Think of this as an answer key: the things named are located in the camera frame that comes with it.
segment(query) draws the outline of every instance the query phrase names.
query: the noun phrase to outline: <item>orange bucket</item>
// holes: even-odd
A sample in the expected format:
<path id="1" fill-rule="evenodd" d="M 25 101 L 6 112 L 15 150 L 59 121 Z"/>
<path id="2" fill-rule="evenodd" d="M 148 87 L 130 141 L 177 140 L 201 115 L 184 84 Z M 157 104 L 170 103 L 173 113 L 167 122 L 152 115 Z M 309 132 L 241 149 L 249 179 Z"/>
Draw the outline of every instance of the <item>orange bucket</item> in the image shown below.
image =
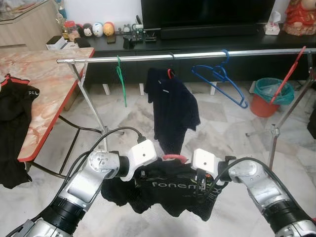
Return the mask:
<path id="1" fill-rule="evenodd" d="M 259 95 L 254 95 L 252 102 L 250 104 L 250 110 L 259 117 L 270 117 L 278 110 L 280 105 L 269 105 L 264 99 Z"/>

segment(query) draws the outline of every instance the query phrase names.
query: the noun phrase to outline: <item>television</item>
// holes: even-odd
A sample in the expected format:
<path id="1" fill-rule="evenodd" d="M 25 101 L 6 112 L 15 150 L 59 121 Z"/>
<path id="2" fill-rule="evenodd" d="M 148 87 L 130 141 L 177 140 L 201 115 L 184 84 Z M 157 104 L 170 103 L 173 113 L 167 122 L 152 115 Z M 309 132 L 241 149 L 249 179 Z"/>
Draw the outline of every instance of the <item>television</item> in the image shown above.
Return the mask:
<path id="1" fill-rule="evenodd" d="M 229 31 L 228 26 L 266 23 L 274 3 L 275 0 L 141 0 L 144 29 L 184 27 L 187 32 L 205 26 L 224 26 Z"/>

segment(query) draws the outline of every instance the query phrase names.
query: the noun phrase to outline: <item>jar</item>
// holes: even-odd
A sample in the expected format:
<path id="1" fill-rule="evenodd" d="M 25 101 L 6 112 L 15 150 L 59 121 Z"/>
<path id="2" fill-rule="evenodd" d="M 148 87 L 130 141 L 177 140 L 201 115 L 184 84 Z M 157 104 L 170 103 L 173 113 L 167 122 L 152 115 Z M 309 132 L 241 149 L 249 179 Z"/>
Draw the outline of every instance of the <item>jar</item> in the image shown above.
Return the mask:
<path id="1" fill-rule="evenodd" d="M 67 30 L 68 37 L 69 37 L 70 41 L 74 42 L 75 38 L 80 37 L 79 32 L 78 32 L 78 28 L 77 28 L 74 21 L 66 21 L 64 26 Z"/>

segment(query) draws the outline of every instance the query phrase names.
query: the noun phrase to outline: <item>cabinet leg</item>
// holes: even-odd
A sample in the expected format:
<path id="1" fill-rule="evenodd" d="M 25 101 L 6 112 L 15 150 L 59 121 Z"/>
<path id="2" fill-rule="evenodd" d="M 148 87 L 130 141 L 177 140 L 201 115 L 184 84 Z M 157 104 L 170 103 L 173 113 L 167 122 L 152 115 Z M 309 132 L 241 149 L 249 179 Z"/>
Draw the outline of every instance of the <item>cabinet leg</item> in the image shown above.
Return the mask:
<path id="1" fill-rule="evenodd" d="M 145 95 L 144 94 L 144 84 L 143 83 L 139 83 L 139 92 L 140 92 L 140 95 Z"/>
<path id="2" fill-rule="evenodd" d="M 111 94 L 111 92 L 110 92 L 110 89 L 109 89 L 108 84 L 102 84 L 102 85 L 103 85 L 103 88 L 104 88 L 105 94 L 106 94 L 106 95 L 110 95 L 110 94 Z"/>
<path id="3" fill-rule="evenodd" d="M 211 86 L 210 95 L 215 95 L 216 88 Z"/>
<path id="4" fill-rule="evenodd" d="M 250 93 L 250 94 L 253 94 L 253 93 L 254 93 L 254 91 L 255 91 L 255 86 L 256 86 L 256 81 L 254 80 L 254 81 L 252 82 L 252 84 L 251 84 L 250 89 L 249 89 L 249 93 Z"/>

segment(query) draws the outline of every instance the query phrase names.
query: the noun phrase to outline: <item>white wall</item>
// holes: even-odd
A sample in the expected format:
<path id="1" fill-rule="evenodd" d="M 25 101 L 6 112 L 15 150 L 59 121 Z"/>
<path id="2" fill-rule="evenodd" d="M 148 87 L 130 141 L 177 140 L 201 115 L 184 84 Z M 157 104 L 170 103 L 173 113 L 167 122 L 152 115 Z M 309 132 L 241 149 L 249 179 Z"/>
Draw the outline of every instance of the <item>white wall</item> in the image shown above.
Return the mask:
<path id="1" fill-rule="evenodd" d="M 286 19 L 285 10 L 289 4 L 290 0 L 276 0 L 275 5 L 272 11 L 278 11 L 281 13 L 281 22 L 284 22 Z"/>
<path id="2" fill-rule="evenodd" d="M 274 5 L 283 21 L 289 1 L 276 0 Z M 79 24 L 112 21 L 115 29 L 134 24 L 136 15 L 142 19 L 141 0 L 65 0 L 65 9 L 68 20 Z"/>

